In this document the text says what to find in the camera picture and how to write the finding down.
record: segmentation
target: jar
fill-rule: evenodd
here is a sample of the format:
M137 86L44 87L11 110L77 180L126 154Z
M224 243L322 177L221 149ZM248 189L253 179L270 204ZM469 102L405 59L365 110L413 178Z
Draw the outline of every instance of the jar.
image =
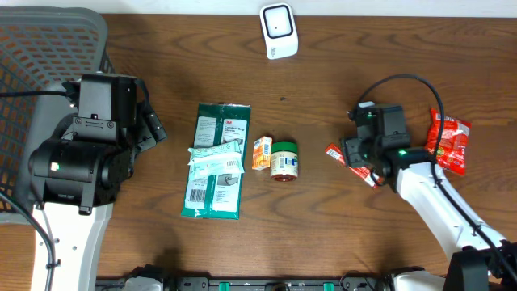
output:
M298 145L293 142L276 142L271 147L271 178L290 182L298 178Z

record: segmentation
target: green package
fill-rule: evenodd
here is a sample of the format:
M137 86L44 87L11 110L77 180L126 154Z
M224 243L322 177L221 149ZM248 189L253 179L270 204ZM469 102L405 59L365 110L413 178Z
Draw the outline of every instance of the green package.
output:
M246 156L251 106L200 104L195 126L194 148L238 141L242 164ZM187 181L183 200L184 217L239 219L243 174L211 175Z

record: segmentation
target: white wall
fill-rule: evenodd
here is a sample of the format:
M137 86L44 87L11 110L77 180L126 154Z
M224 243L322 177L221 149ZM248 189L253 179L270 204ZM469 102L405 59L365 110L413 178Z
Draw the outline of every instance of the white wall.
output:
M0 0L0 6L85 7L100 13L256 15L268 0ZM517 0L288 0L296 15L517 17Z

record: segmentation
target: red and white packet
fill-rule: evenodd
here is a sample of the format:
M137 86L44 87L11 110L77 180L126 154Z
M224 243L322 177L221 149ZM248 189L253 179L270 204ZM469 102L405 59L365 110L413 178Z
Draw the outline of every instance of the red and white packet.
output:
M340 164L344 165L345 167L347 166L345 163L345 158L343 157L343 152L334 143L329 144L329 146L326 147L325 152ZM364 182L370 185L370 187L377 188L377 185L375 182L373 182L372 177L370 176L370 172L372 172L370 169L367 167L348 168L356 175L358 175ZM379 176L377 174L373 173L373 176L377 179L377 181L379 181Z

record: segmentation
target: green lid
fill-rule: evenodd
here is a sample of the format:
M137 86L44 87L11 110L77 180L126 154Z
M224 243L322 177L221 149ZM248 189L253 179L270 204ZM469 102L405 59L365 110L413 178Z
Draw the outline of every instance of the green lid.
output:
M298 154L298 145L294 142L282 141L274 143L271 147L271 153L283 150Z

